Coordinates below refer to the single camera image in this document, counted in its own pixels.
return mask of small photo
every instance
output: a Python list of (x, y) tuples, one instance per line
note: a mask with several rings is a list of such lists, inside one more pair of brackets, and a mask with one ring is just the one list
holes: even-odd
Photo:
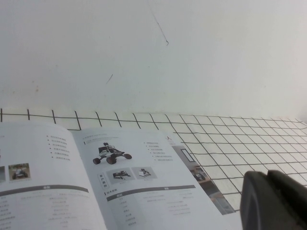
[(0, 183), (5, 182), (5, 167), (0, 167)]
[(156, 179), (157, 176), (151, 167), (133, 167), (136, 179)]
[(130, 168), (110, 170), (107, 171), (106, 175), (108, 176), (111, 184), (135, 180)]
[(9, 165), (10, 181), (31, 178), (28, 163)]

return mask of gray header bar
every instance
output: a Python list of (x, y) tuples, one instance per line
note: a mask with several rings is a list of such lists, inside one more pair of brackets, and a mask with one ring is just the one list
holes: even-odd
[(71, 190), (79, 190), (79, 191), (88, 193), (88, 190), (86, 188), (73, 186), (73, 185), (53, 184), (53, 185), (33, 186), (33, 187), (18, 188), (18, 189), (3, 191), (3, 192), (0, 192), (0, 196), (7, 196), (7, 195), (12, 195), (12, 194), (17, 194), (17, 193), (26, 193), (26, 192), (32, 192), (32, 191), (38, 191), (38, 190), (49, 190), (49, 189), (71, 189)]
[(154, 188), (139, 188), (139, 189), (133, 189), (129, 191), (125, 191), (122, 193), (117, 193), (114, 195), (111, 195), (106, 198), (107, 201), (114, 200), (116, 198), (120, 198), (122, 196), (131, 195), (134, 193), (144, 193), (144, 192), (151, 192), (151, 191), (168, 191), (168, 190), (179, 190), (179, 189), (188, 189), (188, 188), (195, 188), (194, 185), (183, 185), (183, 186), (171, 186), (171, 187), (154, 187)]

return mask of white paper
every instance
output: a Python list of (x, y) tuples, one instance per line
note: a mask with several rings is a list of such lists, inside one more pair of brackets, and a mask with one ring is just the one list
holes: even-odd
[[(108, 229), (230, 229), (162, 133), (96, 128), (74, 137)], [(132, 159), (94, 164), (104, 146)]]
[(0, 229), (105, 229), (69, 131), (0, 124)]

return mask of printed diagram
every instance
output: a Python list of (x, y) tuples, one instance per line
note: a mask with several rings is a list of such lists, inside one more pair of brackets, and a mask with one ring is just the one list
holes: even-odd
[(120, 172), (113, 173), (113, 179), (125, 180), (124, 176), (129, 176), (130, 177), (130, 175), (126, 171), (120, 171)]
[(117, 157), (124, 157), (128, 160), (132, 159), (132, 156), (128, 153), (117, 150), (114, 146), (104, 143), (104, 147), (98, 148), (99, 157), (93, 159), (94, 164), (100, 164), (103, 158), (106, 158), (106, 161), (109, 164), (115, 164), (117, 162)]
[(139, 176), (146, 177), (146, 176), (151, 176), (151, 174), (147, 170), (141, 169), (139, 170)]
[(29, 164), (9, 165), (10, 180), (25, 179), (30, 177)]
[(122, 182), (128, 183), (129, 181), (135, 180), (135, 177), (130, 168), (113, 169), (105, 173), (110, 181), (110, 184)]
[(156, 179), (157, 176), (154, 173), (152, 167), (132, 167), (131, 168), (136, 179)]

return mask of black plastic object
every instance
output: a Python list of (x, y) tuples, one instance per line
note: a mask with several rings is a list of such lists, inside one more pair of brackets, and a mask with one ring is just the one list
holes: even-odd
[(280, 171), (246, 172), (243, 230), (307, 230), (307, 189)]

